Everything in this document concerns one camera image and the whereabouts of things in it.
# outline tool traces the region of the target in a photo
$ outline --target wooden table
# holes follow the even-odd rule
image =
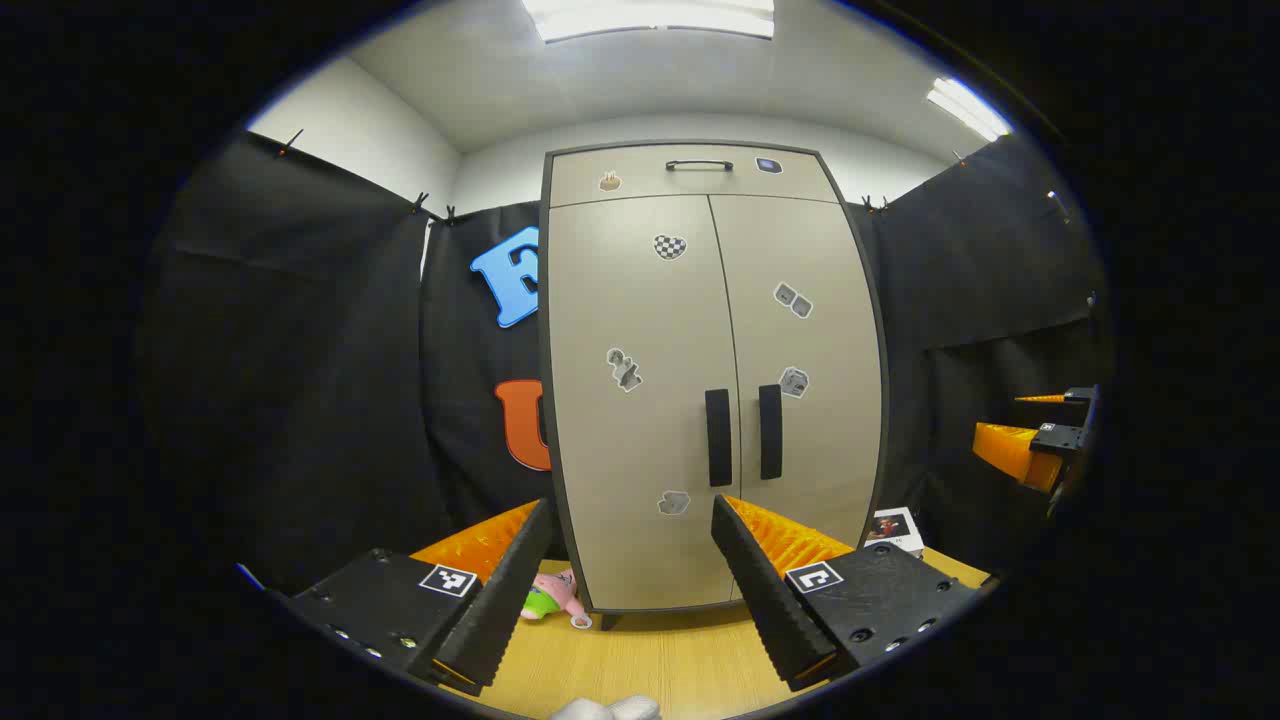
[[[929,548],[924,561],[969,587],[987,579],[987,573]],[[541,564],[543,573],[566,568],[559,560]],[[745,605],[625,615],[608,632],[600,630],[599,615],[591,620],[588,630],[570,626],[564,612],[518,620],[498,676],[479,702],[540,720],[576,697],[609,705],[645,694],[658,701],[663,720],[718,720],[826,684],[791,692],[773,670]]]

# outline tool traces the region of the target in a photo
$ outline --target pink plush toy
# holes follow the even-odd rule
[[[541,620],[543,616],[567,610],[570,623],[585,630],[591,626],[591,618],[586,609],[577,600],[577,579],[573,578],[573,569],[548,575],[539,573],[534,577],[534,587],[525,598],[525,607],[520,611],[521,618]]]

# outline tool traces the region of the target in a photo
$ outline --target fluorescent light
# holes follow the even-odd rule
[[[773,0],[524,0],[545,42],[593,32],[714,29],[773,37]]]
[[[929,102],[942,108],[955,115],[970,129],[980,135],[987,142],[995,141],[1002,135],[1009,135],[1009,126],[987,106],[978,100],[972,90],[954,79],[938,78],[933,81],[933,90],[925,96]]]

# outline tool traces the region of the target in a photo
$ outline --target cabinet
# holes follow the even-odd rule
[[[584,602],[737,600],[710,538],[717,493],[856,546],[876,498],[882,343],[817,154],[550,152],[544,213],[543,407]]]

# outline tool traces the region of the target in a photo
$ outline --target blue letter e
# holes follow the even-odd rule
[[[538,228],[525,228],[471,261],[484,275],[498,301],[498,327],[509,328],[538,310],[538,291],[529,292],[524,278],[538,282]],[[512,258],[520,258],[512,263]]]

